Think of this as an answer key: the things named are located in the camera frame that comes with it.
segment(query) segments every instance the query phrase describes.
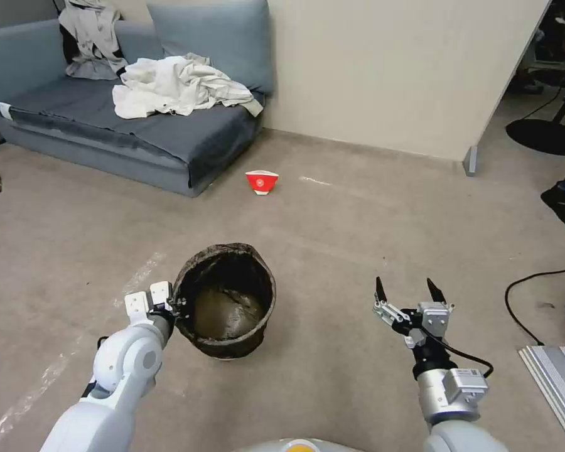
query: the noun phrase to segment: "red paper cup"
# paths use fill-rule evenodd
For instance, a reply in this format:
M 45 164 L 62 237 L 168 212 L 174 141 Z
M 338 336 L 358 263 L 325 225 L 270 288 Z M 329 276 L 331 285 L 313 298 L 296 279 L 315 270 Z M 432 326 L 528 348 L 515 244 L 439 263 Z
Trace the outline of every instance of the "red paper cup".
M 278 174 L 271 173 L 270 171 L 249 171 L 245 175 L 256 195 L 267 195 L 270 193 L 278 180 Z

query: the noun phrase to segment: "floor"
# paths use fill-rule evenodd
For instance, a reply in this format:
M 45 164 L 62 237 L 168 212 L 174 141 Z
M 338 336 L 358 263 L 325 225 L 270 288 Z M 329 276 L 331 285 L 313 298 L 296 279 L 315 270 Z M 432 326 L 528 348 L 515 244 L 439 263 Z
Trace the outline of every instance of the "floor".
M 503 307 L 509 282 L 565 267 L 565 226 L 539 200 L 565 158 L 502 129 L 526 104 L 500 106 L 475 178 L 459 164 L 265 131 L 189 199 L 3 144 L 0 452 L 40 448 L 85 387 L 96 339 L 126 325 L 124 294 L 173 281 L 194 253 L 233 241 L 254 245 L 276 277 L 265 342 L 218 362 L 176 334 L 133 451 L 227 452 L 284 436 L 420 450 L 412 356 L 371 312 L 377 275 L 397 306 L 427 300 L 427 277 L 456 303 L 450 344 L 497 369 L 479 425 L 512 451 L 565 451 L 517 355 L 530 340 Z M 249 190 L 243 173 L 255 169 L 281 175 L 269 196 Z M 512 299 L 545 341 L 565 344 L 565 275 Z

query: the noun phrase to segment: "bucket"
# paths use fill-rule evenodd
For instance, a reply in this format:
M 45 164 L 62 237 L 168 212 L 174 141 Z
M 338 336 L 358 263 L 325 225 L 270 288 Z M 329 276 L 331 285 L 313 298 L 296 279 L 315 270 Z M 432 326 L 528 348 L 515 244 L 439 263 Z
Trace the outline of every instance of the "bucket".
M 176 327 L 204 354 L 244 357 L 264 340 L 276 283 L 251 245 L 213 245 L 195 254 L 173 288 Z

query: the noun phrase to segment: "stand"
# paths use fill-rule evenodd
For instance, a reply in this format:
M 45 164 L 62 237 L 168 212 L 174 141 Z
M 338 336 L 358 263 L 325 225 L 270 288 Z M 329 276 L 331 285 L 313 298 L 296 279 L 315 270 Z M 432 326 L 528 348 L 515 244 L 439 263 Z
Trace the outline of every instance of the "stand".
M 565 156 L 565 124 L 561 124 L 564 117 L 565 101 L 551 121 L 525 117 L 507 125 L 507 134 L 534 151 Z

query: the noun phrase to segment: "sofa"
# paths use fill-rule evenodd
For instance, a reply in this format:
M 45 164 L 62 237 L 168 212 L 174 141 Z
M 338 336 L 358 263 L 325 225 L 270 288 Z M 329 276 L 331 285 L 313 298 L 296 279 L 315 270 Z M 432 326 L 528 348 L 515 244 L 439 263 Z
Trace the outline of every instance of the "sofa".
M 154 24 L 116 23 L 129 63 L 193 52 L 244 84 L 265 105 L 272 94 L 266 0 L 149 5 Z M 9 143 L 186 196 L 199 195 L 255 139 L 261 117 L 240 105 L 189 116 L 121 119 L 117 80 L 65 76 L 57 20 L 0 29 L 0 132 Z

